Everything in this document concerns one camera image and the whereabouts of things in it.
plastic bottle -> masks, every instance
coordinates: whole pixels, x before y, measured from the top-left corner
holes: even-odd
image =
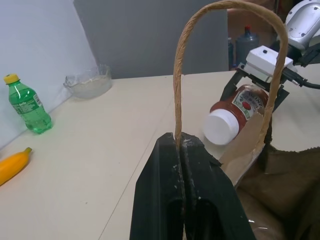
[[[239,87],[226,101],[218,101],[204,121],[206,138],[216,145],[230,143],[260,108],[264,108],[268,95],[260,87],[246,84]]]
[[[4,82],[9,86],[9,102],[29,130],[42,134],[52,128],[51,117],[33,89],[22,84],[16,74],[5,76]]]
[[[259,47],[259,36],[250,32],[250,26],[244,27],[244,34],[235,40],[235,64],[245,64],[246,58],[252,49]]]
[[[229,58],[229,70],[234,66],[234,45],[231,42],[231,37],[228,37],[228,58]]]

yellow bottle cap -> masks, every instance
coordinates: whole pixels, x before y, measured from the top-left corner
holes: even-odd
[[[12,84],[12,83],[19,81],[20,79],[17,74],[12,73],[12,74],[5,76],[3,78],[3,80],[6,84]]]

gray wall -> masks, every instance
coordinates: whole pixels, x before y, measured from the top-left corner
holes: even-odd
[[[212,0],[74,0],[93,55],[112,77],[172,75],[180,34]],[[204,16],[190,36],[184,74],[228,70],[227,12]]]

table surface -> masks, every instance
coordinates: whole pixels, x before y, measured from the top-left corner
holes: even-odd
[[[320,83],[318,65],[299,68]],[[182,130],[216,158],[224,147],[202,133],[205,116],[234,72],[185,75]],[[250,82],[244,79],[241,84]],[[172,76],[114,80],[104,95],[70,98],[52,113],[53,129],[30,131],[0,159],[33,148],[28,166],[0,187],[2,240],[128,240],[135,183],[158,137],[173,132]],[[286,83],[288,98],[273,114],[272,144],[287,151],[320,145],[320,91]]]

paper bag handle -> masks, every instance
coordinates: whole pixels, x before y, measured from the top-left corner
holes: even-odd
[[[255,13],[269,24],[273,26],[276,33],[280,39],[280,50],[276,60],[275,69],[273,72],[272,82],[270,85],[269,98],[265,107],[263,123],[261,127],[261,132],[259,134],[259,140],[256,145],[256,148],[261,148],[264,144],[264,138],[266,136],[269,122],[272,116],[272,112],[275,105],[275,100],[277,97],[277,92],[280,84],[280,78],[282,70],[284,68],[285,59],[288,51],[288,35],[286,32],[285,25],[281,19],[272,11],[266,9],[263,6],[259,6],[254,3],[245,2],[241,0],[222,0],[208,4],[201,8],[196,14],[194,14],[190,20],[185,25],[182,34],[180,36],[174,60],[174,69],[173,69],[173,90],[174,90],[174,106],[175,106],[175,142],[177,147],[180,145],[181,132],[182,132],[182,118],[181,118],[181,75],[182,75],[182,65],[185,54],[185,48],[187,45],[188,38],[190,33],[194,29],[194,26],[198,20],[205,15],[206,13],[212,10],[221,10],[221,9],[243,9]]]

